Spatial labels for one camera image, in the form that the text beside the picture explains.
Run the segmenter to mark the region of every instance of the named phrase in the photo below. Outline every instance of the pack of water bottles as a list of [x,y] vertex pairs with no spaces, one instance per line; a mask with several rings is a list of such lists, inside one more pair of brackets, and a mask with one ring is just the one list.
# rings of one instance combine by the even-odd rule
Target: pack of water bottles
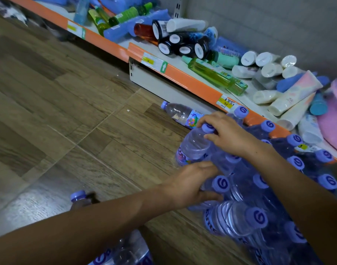
[[[91,200],[85,191],[74,192],[70,196],[73,207],[79,208],[91,205]],[[119,240],[114,248],[107,249],[95,258],[89,265],[152,265],[153,259],[148,245],[138,230],[134,230],[125,238]]]
[[[194,114],[191,108],[164,102],[162,108],[178,123],[188,126]],[[333,160],[326,150],[301,153],[295,151],[303,143],[296,134],[283,138],[270,138],[275,129],[272,121],[245,126],[243,119],[249,111],[244,106],[236,106],[227,115],[241,128],[253,134],[274,149],[296,169],[334,192],[337,181],[328,171],[326,164]],[[201,128],[193,128],[182,141],[176,153],[181,166],[210,160],[220,170],[221,175],[207,180],[201,190],[209,190],[224,196],[223,202],[207,201],[188,209],[201,211],[206,229],[217,236],[230,236],[236,243],[244,244],[258,264],[322,264],[312,247],[301,234],[286,209],[263,180],[258,171],[245,159],[226,153],[204,138],[214,133],[213,126],[205,123]]]

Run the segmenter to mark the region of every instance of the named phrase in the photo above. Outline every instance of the pink container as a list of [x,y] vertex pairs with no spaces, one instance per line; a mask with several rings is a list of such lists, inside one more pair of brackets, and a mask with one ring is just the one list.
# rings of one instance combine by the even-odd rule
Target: pink container
[[337,149],[337,79],[332,82],[331,89],[333,94],[327,100],[328,112],[317,119],[323,137]]

